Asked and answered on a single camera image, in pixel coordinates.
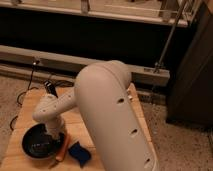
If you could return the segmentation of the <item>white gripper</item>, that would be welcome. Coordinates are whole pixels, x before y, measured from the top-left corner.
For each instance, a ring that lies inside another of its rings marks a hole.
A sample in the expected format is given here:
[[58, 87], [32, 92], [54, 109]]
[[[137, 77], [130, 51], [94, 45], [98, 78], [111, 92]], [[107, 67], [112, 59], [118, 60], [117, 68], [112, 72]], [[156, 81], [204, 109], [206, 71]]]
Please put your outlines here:
[[47, 134], [53, 139], [58, 139], [59, 134], [64, 132], [64, 119], [55, 117], [45, 123]]

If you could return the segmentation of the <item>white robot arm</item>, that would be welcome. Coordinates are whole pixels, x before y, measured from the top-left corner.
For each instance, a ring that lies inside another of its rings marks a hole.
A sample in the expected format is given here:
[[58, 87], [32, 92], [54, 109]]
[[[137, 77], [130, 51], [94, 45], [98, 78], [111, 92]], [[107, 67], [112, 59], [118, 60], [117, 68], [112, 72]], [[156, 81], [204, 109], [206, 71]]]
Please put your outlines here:
[[61, 114], [77, 107], [105, 171], [159, 171], [131, 106], [130, 84], [131, 72], [123, 62], [90, 64], [79, 72], [73, 88], [57, 98], [44, 95], [32, 118], [57, 137], [64, 125]]

